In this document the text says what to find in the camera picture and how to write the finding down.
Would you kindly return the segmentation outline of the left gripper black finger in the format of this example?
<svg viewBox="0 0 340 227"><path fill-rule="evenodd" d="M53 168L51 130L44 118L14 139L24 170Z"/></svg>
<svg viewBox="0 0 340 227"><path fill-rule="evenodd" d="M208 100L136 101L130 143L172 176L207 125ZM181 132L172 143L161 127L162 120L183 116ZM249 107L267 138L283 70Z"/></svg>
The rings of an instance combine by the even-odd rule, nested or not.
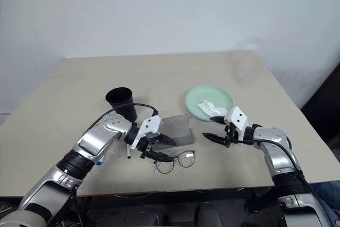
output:
<svg viewBox="0 0 340 227"><path fill-rule="evenodd" d="M162 152L148 152L148 158L156 162L173 162L173 157Z"/></svg>
<svg viewBox="0 0 340 227"><path fill-rule="evenodd" d="M168 137L167 135L164 135L164 134L160 134L157 137L157 141L158 141L159 145L176 146L176 142L172 138L170 138L170 137Z"/></svg>

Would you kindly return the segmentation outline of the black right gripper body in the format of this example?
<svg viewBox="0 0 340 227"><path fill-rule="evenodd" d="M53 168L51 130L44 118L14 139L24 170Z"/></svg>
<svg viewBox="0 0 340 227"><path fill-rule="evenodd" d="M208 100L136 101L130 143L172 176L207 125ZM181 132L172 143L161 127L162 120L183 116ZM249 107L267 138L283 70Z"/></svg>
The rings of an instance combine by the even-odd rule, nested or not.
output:
<svg viewBox="0 0 340 227"><path fill-rule="evenodd" d="M225 126L225 147L230 148L231 144L238 144L239 143L239 134L236 130L236 126L232 123L226 124Z"/></svg>

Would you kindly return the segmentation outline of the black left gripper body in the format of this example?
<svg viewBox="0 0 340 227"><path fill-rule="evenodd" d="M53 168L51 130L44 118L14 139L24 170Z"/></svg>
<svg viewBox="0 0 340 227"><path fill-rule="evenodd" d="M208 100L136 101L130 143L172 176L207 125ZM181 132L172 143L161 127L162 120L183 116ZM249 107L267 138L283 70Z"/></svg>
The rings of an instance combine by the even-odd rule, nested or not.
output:
<svg viewBox="0 0 340 227"><path fill-rule="evenodd" d="M157 142L159 135L160 133L148 133L139 140L137 149L141 152L140 158L148 158L148 152L154 152L152 146Z"/></svg>

